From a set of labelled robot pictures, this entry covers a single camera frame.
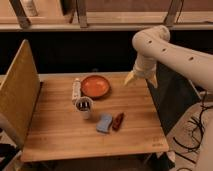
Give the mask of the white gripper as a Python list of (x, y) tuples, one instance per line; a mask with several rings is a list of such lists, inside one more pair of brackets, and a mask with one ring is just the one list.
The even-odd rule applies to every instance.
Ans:
[(130, 71), (124, 81), (124, 85), (128, 85), (130, 82), (136, 79), (136, 76), (148, 79), (148, 82), (154, 87), (158, 87), (158, 82), (156, 78), (156, 65), (157, 62), (150, 57), (144, 57), (138, 55), (135, 64), (133, 66), (133, 71)]

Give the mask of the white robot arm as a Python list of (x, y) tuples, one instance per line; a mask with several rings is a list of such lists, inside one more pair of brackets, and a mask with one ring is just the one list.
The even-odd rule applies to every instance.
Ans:
[[(213, 94), (213, 55), (169, 40), (170, 31), (164, 25), (137, 32), (132, 39), (137, 58), (124, 84), (140, 77), (157, 86), (156, 64), (161, 62)], [(213, 171), (213, 118), (207, 124), (194, 171)]]

